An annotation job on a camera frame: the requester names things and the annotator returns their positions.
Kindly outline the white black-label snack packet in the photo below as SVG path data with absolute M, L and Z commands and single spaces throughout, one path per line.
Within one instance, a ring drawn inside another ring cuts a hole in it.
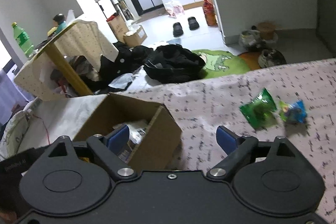
M 113 140 L 129 147 L 135 147 L 142 142 L 147 132 L 148 123 L 141 119 L 138 121 L 125 122 L 115 125 L 113 128 L 117 133 L 113 136 Z

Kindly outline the brown cardboard box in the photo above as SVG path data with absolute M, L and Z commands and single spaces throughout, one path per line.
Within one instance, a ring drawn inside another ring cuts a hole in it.
M 108 94 L 95 108 L 74 141 L 85 141 L 94 134 L 107 136 L 126 125 L 121 151 L 117 155 L 137 172 L 165 170 L 181 142 L 182 130 L 167 107 L 158 102 Z

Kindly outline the blue green snack packet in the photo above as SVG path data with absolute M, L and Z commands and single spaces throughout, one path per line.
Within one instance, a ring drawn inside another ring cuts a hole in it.
M 295 103 L 279 102 L 279 116 L 285 123 L 305 123 L 307 113 L 303 100 Z

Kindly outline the green cartoon rug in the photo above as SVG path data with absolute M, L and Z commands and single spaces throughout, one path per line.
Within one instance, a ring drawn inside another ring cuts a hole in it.
M 205 62 L 199 73 L 201 79 L 212 79 L 229 75 L 242 75 L 249 72 L 249 65 L 240 57 L 228 51 L 194 50 Z

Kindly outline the dark round basket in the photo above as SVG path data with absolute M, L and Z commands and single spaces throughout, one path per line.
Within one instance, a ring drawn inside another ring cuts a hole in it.
M 275 67 L 287 64 L 284 55 L 274 49 L 265 49 L 258 57 L 258 64 L 261 68 Z

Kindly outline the black clothes pile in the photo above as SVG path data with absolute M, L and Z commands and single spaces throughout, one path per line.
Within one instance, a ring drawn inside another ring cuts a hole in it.
M 206 65 L 199 55 L 176 44 L 159 46 L 155 50 L 146 46 L 131 48 L 122 42 L 113 45 L 118 55 L 115 61 L 104 56 L 101 58 L 99 90 L 106 88 L 118 76 L 133 73 L 140 67 L 152 80 L 170 84 L 199 79 L 199 73 Z

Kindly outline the grey plastic bag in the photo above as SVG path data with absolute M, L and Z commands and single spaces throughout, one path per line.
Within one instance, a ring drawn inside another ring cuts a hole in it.
M 245 30 L 239 36 L 239 44 L 250 50 L 261 43 L 260 32 L 258 30 Z

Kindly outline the small cardboard box floor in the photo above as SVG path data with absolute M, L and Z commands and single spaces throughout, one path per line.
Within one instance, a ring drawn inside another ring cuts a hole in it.
M 140 46 L 146 38 L 147 34 L 141 25 L 137 25 L 123 35 L 124 43 L 130 47 Z

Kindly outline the round yellow side table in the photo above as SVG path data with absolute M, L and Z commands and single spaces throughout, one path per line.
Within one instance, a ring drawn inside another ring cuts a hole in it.
M 57 69 L 62 73 L 70 85 L 74 88 L 75 92 L 80 96 L 90 96 L 93 92 L 82 81 L 75 70 L 69 65 L 64 58 L 64 55 L 58 50 L 55 42 L 60 39 L 68 30 L 70 30 L 78 21 L 70 23 L 66 28 L 60 31 L 56 36 L 49 40 L 37 53 L 31 58 L 31 61 L 35 61 L 40 55 L 45 53 L 49 59 L 54 63 Z

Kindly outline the green soda bottle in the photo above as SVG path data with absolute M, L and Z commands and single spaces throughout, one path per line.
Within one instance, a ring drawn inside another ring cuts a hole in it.
M 29 58 L 34 51 L 34 45 L 31 42 L 30 37 L 23 28 L 18 26 L 17 22 L 12 23 L 12 28 L 15 41 L 19 48 L 24 52 L 25 56 Z

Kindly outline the left black shoe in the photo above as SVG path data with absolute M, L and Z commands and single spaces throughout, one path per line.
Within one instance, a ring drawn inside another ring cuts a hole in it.
M 173 24 L 173 36 L 180 37 L 183 35 L 183 28 L 179 22 Z

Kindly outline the black shoe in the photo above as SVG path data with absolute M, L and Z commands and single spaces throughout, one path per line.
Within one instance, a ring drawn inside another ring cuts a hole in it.
M 173 36 L 180 37 L 183 35 L 183 28 L 179 22 L 173 24 Z
M 199 28 L 199 23 L 194 16 L 189 17 L 188 19 L 189 30 L 194 31 Z

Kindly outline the right black shoe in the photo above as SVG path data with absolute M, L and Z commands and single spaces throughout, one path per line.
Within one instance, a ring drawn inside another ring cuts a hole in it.
M 199 28 L 199 23 L 194 16 L 189 17 L 188 19 L 189 30 L 194 31 Z

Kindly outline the pink plastic bag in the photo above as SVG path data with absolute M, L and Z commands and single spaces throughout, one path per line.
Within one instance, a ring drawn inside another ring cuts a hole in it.
M 184 14 L 185 10 L 183 6 L 177 1 L 170 1 L 164 4 L 165 10 L 169 17 L 177 18 L 181 14 Z

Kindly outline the brown pot by wall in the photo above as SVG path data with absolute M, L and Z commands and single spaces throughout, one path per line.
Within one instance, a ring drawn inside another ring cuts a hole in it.
M 272 40 L 275 29 L 276 26 L 271 22 L 261 22 L 257 25 L 257 30 L 260 32 L 260 37 L 263 40 Z

